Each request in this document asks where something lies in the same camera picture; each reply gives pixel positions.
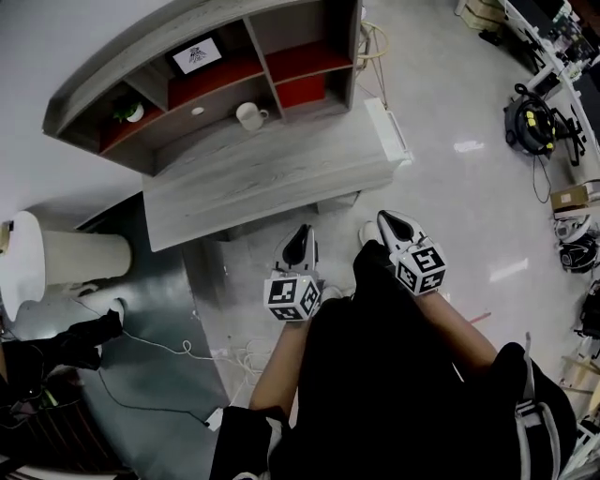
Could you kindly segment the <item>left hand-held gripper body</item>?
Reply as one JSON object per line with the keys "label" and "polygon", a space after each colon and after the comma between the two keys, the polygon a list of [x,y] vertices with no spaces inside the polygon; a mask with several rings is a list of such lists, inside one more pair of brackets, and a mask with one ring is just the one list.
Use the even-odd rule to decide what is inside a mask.
{"label": "left hand-held gripper body", "polygon": [[275,262],[263,284],[263,305],[278,321],[304,322],[321,303],[322,289],[315,263]]}

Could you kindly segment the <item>red hardcover book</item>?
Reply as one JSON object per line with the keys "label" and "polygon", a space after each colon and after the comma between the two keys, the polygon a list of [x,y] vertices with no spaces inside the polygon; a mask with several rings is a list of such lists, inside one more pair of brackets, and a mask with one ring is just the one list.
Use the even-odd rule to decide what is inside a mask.
{"label": "red hardcover book", "polygon": [[325,98],[325,75],[317,74],[276,85],[284,109],[320,101]]}

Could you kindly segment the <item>grey wooden desk with shelves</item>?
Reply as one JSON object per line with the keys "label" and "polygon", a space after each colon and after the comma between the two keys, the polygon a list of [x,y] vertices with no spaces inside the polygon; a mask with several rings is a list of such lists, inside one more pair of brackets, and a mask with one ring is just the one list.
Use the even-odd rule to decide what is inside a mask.
{"label": "grey wooden desk with shelves", "polygon": [[[234,120],[255,103],[277,119],[332,101],[348,111],[363,0],[172,0],[86,61],[53,94],[42,130],[136,173],[158,173],[158,152],[188,134]],[[170,50],[217,35],[224,58],[178,77]],[[276,85],[325,75],[325,98],[284,109]],[[142,106],[123,123],[113,103]]]}

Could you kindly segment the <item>person's right forearm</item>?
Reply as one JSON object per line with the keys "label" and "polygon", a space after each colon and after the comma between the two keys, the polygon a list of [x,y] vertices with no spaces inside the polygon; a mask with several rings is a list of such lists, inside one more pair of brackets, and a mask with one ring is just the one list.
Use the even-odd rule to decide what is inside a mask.
{"label": "person's right forearm", "polygon": [[417,296],[415,303],[441,337],[464,379],[481,377],[488,371],[497,350],[438,292]]}

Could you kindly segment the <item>grey wood-grain table top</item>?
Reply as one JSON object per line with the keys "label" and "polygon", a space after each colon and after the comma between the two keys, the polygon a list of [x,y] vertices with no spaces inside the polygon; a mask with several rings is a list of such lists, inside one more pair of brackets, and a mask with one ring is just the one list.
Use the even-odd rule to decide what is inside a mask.
{"label": "grey wood-grain table top", "polygon": [[142,187],[151,249],[390,183],[398,166],[364,101],[299,107],[256,131],[222,121],[160,149]]}

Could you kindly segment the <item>person's right white shoe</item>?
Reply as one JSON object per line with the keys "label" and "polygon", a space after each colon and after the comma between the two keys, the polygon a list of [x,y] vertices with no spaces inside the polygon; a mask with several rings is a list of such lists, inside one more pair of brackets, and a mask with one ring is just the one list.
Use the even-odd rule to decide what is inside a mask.
{"label": "person's right white shoe", "polygon": [[375,241],[379,244],[382,242],[378,226],[373,221],[367,221],[359,230],[358,236],[362,246],[369,241]]}

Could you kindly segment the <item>person's white shoe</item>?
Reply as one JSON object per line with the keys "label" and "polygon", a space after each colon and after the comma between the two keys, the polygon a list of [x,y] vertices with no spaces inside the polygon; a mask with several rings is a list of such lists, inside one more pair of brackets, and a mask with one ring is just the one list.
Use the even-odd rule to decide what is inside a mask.
{"label": "person's white shoe", "polygon": [[378,226],[373,221],[367,221],[359,230],[358,236],[362,246],[369,241],[375,241],[379,244],[382,242]]}
{"label": "person's white shoe", "polygon": [[330,299],[341,299],[345,297],[352,297],[354,295],[355,288],[348,288],[341,290],[339,287],[334,285],[325,286],[322,290],[321,300],[323,302]]}

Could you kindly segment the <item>white side cabinet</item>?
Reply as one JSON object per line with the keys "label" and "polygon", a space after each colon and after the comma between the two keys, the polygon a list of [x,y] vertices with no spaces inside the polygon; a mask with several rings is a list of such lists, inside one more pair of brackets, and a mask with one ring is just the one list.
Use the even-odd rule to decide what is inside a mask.
{"label": "white side cabinet", "polygon": [[412,164],[413,154],[394,113],[378,97],[366,99],[364,103],[388,161],[395,167],[404,163]]}

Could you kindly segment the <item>person's black clothing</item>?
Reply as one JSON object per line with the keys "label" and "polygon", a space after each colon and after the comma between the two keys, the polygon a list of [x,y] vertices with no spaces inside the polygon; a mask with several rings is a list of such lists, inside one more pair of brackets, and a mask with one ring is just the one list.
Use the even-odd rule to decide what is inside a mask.
{"label": "person's black clothing", "polygon": [[464,379],[391,268],[362,246],[354,295],[310,320],[290,416],[227,408],[210,480],[557,479],[577,440],[564,391],[515,342]]}

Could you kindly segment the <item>black white round appliance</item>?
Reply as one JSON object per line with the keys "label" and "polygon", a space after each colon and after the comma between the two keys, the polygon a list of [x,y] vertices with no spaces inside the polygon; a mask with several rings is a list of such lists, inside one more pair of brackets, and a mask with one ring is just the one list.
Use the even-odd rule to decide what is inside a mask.
{"label": "black white round appliance", "polygon": [[558,254],[564,271],[585,274],[600,265],[600,232],[592,224],[590,215],[554,221]]}

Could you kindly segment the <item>brown cardboard box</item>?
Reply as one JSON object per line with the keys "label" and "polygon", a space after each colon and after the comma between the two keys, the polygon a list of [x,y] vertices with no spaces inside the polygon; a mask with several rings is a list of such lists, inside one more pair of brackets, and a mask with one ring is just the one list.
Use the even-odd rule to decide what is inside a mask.
{"label": "brown cardboard box", "polygon": [[550,194],[550,204],[553,212],[574,211],[600,204],[600,181],[555,191]]}

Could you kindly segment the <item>black office chair base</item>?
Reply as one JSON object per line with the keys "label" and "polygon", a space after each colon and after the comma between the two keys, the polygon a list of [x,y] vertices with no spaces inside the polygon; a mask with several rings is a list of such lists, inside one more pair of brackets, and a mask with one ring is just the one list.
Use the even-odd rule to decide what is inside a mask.
{"label": "black office chair base", "polygon": [[571,165],[578,167],[580,160],[586,154],[586,139],[582,135],[582,127],[578,118],[566,118],[558,109],[553,108],[551,112],[554,115],[556,123],[555,138],[557,140],[567,140],[573,145],[574,156],[570,158]]}

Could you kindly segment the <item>small potted green plant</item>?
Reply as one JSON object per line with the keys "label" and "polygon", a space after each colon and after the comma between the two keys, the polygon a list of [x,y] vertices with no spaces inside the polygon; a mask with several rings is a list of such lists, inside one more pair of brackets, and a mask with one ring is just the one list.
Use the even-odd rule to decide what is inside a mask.
{"label": "small potted green plant", "polygon": [[136,97],[120,97],[113,103],[112,118],[123,123],[143,104]]}

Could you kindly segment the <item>dark wooden slatted rack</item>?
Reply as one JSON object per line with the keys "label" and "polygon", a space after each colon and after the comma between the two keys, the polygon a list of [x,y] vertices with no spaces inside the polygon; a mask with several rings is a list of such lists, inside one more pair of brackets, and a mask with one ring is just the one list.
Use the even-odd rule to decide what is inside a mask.
{"label": "dark wooden slatted rack", "polygon": [[71,473],[118,473],[125,465],[84,400],[40,411],[12,433],[27,464]]}

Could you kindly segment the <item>white round pedestal table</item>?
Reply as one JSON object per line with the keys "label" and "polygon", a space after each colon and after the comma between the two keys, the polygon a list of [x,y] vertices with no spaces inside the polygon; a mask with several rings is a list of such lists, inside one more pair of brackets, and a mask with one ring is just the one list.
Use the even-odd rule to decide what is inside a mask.
{"label": "white round pedestal table", "polygon": [[27,211],[8,221],[13,230],[0,255],[0,299],[13,323],[22,304],[40,301],[49,286],[118,278],[131,266],[131,248],[120,235],[45,230]]}

